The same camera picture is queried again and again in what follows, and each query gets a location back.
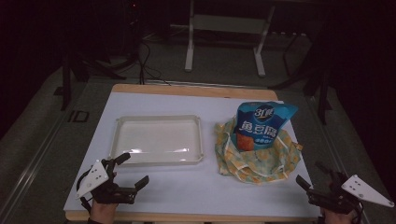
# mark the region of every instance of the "human hand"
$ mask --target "human hand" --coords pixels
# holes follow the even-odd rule
[[[113,223],[117,206],[117,203],[98,203],[93,200],[90,220],[103,224]]]
[[[350,223],[352,223],[353,212],[345,215],[345,214],[334,213],[333,211],[326,209],[326,208],[321,208],[320,210],[321,210],[321,213],[324,214],[324,216],[325,216],[326,224],[350,224]]]

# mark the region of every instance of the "metal frame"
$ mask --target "metal frame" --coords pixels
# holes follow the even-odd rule
[[[194,0],[190,0],[190,25],[189,25],[189,45],[187,47],[185,71],[192,71],[192,60],[194,56],[194,29],[212,30],[223,32],[237,32],[246,34],[261,35],[260,43],[253,49],[259,77],[265,76],[264,65],[262,62],[262,46],[275,12],[275,6],[269,10],[266,20],[234,18],[194,14]]]

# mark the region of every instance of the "crumpled fabric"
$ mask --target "crumpled fabric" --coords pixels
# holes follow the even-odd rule
[[[292,142],[287,131],[280,130],[271,147],[240,152],[233,141],[235,123],[233,118],[215,126],[219,173],[256,185],[288,178],[301,159],[303,146]]]

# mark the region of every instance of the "snack bag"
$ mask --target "snack bag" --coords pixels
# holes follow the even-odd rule
[[[233,142],[239,151],[270,147],[297,106],[276,102],[246,102],[237,110]]]

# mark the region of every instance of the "wooden table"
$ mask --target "wooden table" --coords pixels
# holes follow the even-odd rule
[[[201,118],[204,159],[194,165],[118,167],[115,183],[131,187],[144,175],[150,182],[136,196],[135,204],[120,204],[120,221],[313,221],[317,207],[307,202],[305,191],[295,182],[301,175],[310,182],[304,160],[286,180],[261,186],[249,185],[233,176],[219,174],[213,127],[236,114],[246,101],[276,101],[273,91],[115,85],[108,98],[74,187],[64,206],[66,218],[87,220],[88,212],[76,200],[76,182],[95,160],[107,158],[116,119],[134,115],[181,115]],[[284,129],[295,139],[291,123]]]

